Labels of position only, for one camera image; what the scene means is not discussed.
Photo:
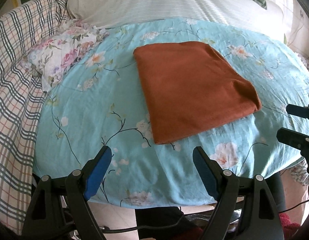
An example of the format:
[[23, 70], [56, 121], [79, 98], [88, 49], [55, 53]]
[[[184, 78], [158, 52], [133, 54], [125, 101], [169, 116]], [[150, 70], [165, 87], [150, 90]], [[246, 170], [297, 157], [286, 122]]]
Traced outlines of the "plaid checked blanket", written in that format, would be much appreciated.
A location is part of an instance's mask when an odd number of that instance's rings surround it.
[[0, 222], [20, 234], [31, 200], [41, 80], [20, 60], [69, 20], [67, 0], [30, 0], [0, 18]]

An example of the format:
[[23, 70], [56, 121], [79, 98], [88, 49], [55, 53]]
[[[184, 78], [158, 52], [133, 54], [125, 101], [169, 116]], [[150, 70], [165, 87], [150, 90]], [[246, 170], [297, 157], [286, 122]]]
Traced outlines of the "dark red fuzzy garment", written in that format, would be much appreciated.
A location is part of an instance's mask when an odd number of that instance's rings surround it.
[[301, 225], [298, 223], [292, 223], [289, 215], [286, 213], [280, 213], [279, 218], [283, 228], [284, 239], [288, 240], [297, 232]]

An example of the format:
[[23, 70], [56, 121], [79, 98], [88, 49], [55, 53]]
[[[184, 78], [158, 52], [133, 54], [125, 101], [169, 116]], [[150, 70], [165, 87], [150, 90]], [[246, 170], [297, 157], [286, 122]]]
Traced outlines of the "white striped blanket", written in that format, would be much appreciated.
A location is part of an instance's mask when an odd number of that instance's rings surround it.
[[182, 17], [188, 23], [223, 23], [284, 40], [283, 12], [271, 1], [262, 8], [253, 0], [68, 0], [73, 18], [112, 28], [124, 24]]

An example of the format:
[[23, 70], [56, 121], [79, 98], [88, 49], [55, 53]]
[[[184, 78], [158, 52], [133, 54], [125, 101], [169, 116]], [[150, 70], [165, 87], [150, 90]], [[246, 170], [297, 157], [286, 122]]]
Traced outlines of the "rust orange knit sweater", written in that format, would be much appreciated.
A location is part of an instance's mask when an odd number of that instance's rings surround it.
[[208, 44], [148, 44], [133, 56], [156, 144], [191, 137], [261, 109], [250, 81]]

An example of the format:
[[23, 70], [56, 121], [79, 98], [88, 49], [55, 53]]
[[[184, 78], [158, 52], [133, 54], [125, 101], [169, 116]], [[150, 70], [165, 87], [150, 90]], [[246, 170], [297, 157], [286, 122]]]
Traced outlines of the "light blue floral bedsheet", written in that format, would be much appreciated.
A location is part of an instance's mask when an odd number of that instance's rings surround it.
[[[216, 49], [254, 85], [262, 109], [231, 124], [167, 145], [152, 139], [135, 48], [201, 41]], [[238, 176], [272, 174], [301, 161], [279, 143], [281, 127], [309, 135], [309, 120], [288, 115], [309, 105], [309, 71], [282, 42], [221, 23], [168, 18], [110, 29], [50, 91], [41, 111], [33, 172], [63, 177], [82, 168], [102, 146], [112, 162], [94, 202], [129, 208], [200, 206], [214, 202], [197, 173], [196, 146]]]

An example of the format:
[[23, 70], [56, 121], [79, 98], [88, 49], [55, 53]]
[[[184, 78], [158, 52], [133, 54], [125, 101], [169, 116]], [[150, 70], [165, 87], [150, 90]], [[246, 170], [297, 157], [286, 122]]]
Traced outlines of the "white pink floral pillow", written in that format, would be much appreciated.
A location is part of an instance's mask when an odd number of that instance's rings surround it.
[[109, 32], [101, 27], [70, 20], [55, 35], [38, 41], [20, 60], [20, 65], [33, 77], [40, 77], [42, 91], [57, 86], [71, 66], [101, 44]]

